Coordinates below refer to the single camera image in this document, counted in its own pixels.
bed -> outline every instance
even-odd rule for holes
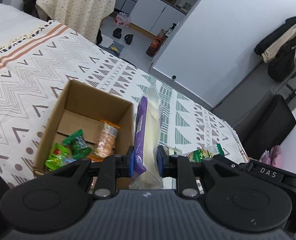
[[[160,144],[187,153],[221,143],[227,158],[247,161],[234,130],[183,94],[59,22],[0,4],[0,175],[10,187],[33,179],[47,119],[71,79],[129,100],[135,108],[156,84],[164,106]],[[164,186],[172,188],[174,180],[166,178]]]

open brown box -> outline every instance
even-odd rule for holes
[[[48,120],[34,164],[34,175],[48,172],[45,161],[55,142],[61,143],[65,135],[83,130],[85,141],[94,148],[98,144],[103,126],[100,119],[118,124],[115,154],[125,155],[134,143],[134,105],[122,98],[76,80],[70,80]],[[128,188],[129,179],[117,179],[117,189]]]

table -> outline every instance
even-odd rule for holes
[[[110,15],[116,0],[37,0],[52,19],[67,25],[96,43],[101,20]]]

black slipper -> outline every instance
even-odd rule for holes
[[[120,39],[120,38],[121,38],[121,31],[122,31],[121,28],[117,28],[117,29],[115,29],[115,30],[113,31],[112,36],[114,36],[114,37],[117,38],[117,39]]]
[[[126,43],[127,43],[128,45],[131,44],[131,42],[132,42],[132,38],[133,38],[133,37],[134,37],[133,34],[128,34],[128,35],[125,36],[125,41],[126,41]]]

tile floor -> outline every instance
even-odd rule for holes
[[[116,28],[119,28],[119,26],[116,25],[113,20],[114,18],[112,17],[107,17],[104,20],[103,25],[100,27],[101,33],[125,46],[120,54],[120,58],[128,60],[137,68],[148,73],[153,58],[149,57],[146,51],[152,43],[152,39],[131,28],[122,28],[122,36],[120,39],[117,39],[112,36],[112,33]],[[127,34],[134,35],[130,45],[126,44],[124,39]]]

